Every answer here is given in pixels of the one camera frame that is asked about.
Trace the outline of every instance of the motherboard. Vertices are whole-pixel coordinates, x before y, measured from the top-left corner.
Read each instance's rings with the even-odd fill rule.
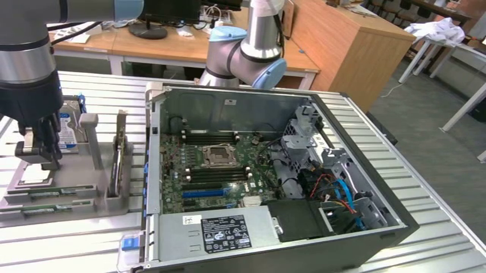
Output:
[[[281,198],[259,133],[161,134],[163,213],[259,206]]]

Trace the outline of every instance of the power supply label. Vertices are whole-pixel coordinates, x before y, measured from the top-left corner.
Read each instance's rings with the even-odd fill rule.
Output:
[[[243,215],[201,219],[200,225],[207,253],[251,247]]]

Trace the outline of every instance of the gray floor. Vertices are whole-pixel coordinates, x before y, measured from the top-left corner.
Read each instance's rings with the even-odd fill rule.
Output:
[[[382,95],[398,85],[403,62]],[[486,123],[464,116],[446,134],[438,128],[464,102],[426,75],[412,76],[390,96],[379,98],[371,114],[398,139],[396,148],[479,239],[486,242]]]

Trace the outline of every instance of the aluminum table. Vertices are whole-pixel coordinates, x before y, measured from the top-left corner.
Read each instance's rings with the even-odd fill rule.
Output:
[[[100,142],[112,140],[117,110],[129,113],[128,140],[135,144],[129,213],[0,229],[0,272],[116,272],[121,235],[140,228],[144,91],[148,80],[160,79],[75,72],[60,72],[58,76],[62,93],[83,93],[87,111],[100,116],[96,128]],[[402,244],[384,249],[359,268],[346,272],[486,272],[484,244],[363,112],[336,93],[320,92],[320,97],[420,225]],[[4,118],[0,121],[0,195],[20,162],[13,157],[14,142],[20,139],[16,130],[16,122]],[[339,146],[331,130],[324,128],[324,132]]]

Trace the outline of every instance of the blue cable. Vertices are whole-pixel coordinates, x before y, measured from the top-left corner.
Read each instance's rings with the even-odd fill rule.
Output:
[[[347,198],[347,203],[350,204],[350,208],[351,209],[355,209],[355,204],[352,203],[352,195],[351,195],[350,189],[348,189],[344,181],[342,179],[336,179],[335,181],[338,181],[338,183],[340,184],[340,186],[342,186],[342,188],[344,190],[346,198]],[[340,199],[340,194],[338,194],[339,191],[336,189],[335,189],[335,191],[336,191],[336,194],[335,195],[338,196],[338,199]],[[363,221],[362,221],[360,218],[356,218],[356,225],[358,225],[358,227],[359,227],[360,230],[366,230],[366,227],[363,225]]]

